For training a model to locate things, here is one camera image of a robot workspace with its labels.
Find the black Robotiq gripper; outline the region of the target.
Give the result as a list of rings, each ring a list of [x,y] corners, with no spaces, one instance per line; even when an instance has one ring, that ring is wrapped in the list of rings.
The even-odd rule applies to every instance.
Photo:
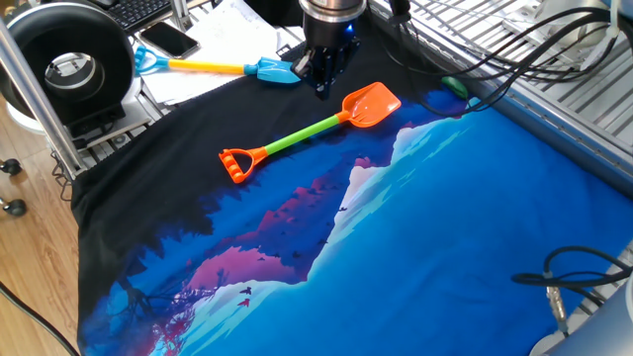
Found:
[[[360,46],[356,22],[352,19],[329,23],[304,15],[306,48],[291,69],[300,79],[316,74],[316,96],[319,99],[329,97],[330,87],[337,75],[346,69]]]

